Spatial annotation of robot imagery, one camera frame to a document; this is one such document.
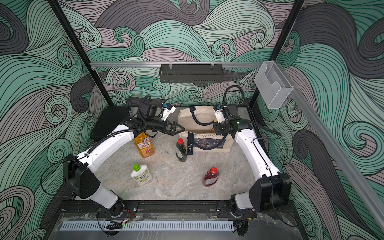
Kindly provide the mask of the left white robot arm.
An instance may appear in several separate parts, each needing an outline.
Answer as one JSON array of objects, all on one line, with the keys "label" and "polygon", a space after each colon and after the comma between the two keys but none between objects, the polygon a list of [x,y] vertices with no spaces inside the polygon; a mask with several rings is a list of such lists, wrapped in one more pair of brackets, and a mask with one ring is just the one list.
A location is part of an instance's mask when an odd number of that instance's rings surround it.
[{"label": "left white robot arm", "polygon": [[134,140],[135,133],[147,130],[175,136],[185,131],[177,122],[169,120],[139,120],[129,117],[109,135],[76,157],[68,155],[63,160],[64,183],[81,199],[89,199],[101,205],[112,217],[119,217],[124,209],[121,198],[105,188],[95,176],[98,168],[118,149]]}]

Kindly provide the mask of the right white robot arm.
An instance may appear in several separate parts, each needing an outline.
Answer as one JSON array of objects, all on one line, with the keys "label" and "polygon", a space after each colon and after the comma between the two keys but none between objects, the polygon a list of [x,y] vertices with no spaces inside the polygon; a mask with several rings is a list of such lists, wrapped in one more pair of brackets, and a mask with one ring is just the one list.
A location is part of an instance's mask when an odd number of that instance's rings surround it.
[{"label": "right white robot arm", "polygon": [[217,135],[231,135],[244,152],[254,174],[255,183],[244,193],[231,196],[235,214],[240,211],[262,212],[285,206],[289,202],[292,180],[270,160],[259,143],[252,124],[245,119],[213,123]]}]

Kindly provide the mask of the cream canvas shopping bag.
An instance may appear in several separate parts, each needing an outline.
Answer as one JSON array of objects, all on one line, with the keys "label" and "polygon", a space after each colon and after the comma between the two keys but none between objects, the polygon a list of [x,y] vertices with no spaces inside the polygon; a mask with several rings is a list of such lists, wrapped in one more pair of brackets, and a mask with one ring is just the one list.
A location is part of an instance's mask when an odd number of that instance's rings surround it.
[{"label": "cream canvas shopping bag", "polygon": [[222,135],[211,134],[216,122],[214,107],[196,106],[182,109],[178,115],[178,123],[185,128],[180,133],[180,138],[186,144],[187,154],[192,156],[197,152],[229,153],[234,140],[228,135],[221,145],[218,143],[223,139]]}]

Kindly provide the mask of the large orange soap bottle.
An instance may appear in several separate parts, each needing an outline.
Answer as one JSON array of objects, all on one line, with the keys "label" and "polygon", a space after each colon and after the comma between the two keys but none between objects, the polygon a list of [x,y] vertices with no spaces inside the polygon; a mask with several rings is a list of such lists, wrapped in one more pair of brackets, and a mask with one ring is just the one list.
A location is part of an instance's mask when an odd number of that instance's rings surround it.
[{"label": "large orange soap bottle", "polygon": [[145,133],[139,134],[134,139],[134,144],[142,158],[150,157],[155,153],[155,147],[152,143],[151,137],[147,136]]}]

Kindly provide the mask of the dark green bottle red cap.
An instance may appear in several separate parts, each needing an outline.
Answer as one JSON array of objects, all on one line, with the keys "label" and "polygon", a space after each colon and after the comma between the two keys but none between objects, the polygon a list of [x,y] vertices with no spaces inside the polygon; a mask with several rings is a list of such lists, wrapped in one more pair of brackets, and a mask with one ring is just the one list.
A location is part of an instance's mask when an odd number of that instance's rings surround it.
[{"label": "dark green bottle red cap", "polygon": [[182,138],[179,138],[177,142],[176,157],[180,162],[185,162],[187,160],[186,145]]}]

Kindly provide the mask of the white bottle green cap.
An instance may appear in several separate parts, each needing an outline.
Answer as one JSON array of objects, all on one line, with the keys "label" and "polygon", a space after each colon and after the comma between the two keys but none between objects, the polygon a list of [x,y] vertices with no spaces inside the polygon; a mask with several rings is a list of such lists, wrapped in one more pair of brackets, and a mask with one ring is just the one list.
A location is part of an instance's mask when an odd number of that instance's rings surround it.
[{"label": "white bottle green cap", "polygon": [[138,186],[143,186],[151,181],[153,175],[149,171],[147,165],[135,164],[133,166],[133,171],[131,172],[131,177],[135,180]]}]

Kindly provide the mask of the clear plastic wall bin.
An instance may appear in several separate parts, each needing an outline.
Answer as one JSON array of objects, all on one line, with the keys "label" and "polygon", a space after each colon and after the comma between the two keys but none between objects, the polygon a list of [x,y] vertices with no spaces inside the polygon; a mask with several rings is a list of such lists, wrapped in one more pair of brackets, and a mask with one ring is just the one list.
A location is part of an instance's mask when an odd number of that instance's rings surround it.
[{"label": "clear plastic wall bin", "polygon": [[255,84],[268,109],[279,109],[293,91],[293,85],[282,65],[275,61],[262,63]]}]

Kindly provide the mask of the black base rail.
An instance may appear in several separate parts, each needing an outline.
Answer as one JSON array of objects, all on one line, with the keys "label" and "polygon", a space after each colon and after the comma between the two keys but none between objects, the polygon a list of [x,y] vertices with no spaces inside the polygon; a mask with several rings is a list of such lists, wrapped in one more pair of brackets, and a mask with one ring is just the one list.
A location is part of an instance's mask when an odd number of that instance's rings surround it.
[{"label": "black base rail", "polygon": [[248,219],[255,218],[255,209],[238,210],[232,201],[123,201],[120,215],[99,207],[100,213],[106,217],[138,217],[139,214],[207,214],[218,218]]}]

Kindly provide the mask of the aluminium wall rail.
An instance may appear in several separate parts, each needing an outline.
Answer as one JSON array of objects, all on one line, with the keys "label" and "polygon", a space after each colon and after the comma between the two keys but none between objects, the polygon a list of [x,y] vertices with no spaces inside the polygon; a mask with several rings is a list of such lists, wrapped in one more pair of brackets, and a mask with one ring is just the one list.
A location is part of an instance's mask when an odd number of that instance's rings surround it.
[{"label": "aluminium wall rail", "polygon": [[223,68],[252,69],[259,68],[262,62],[90,62],[92,68],[159,68],[161,65],[221,65]]}]

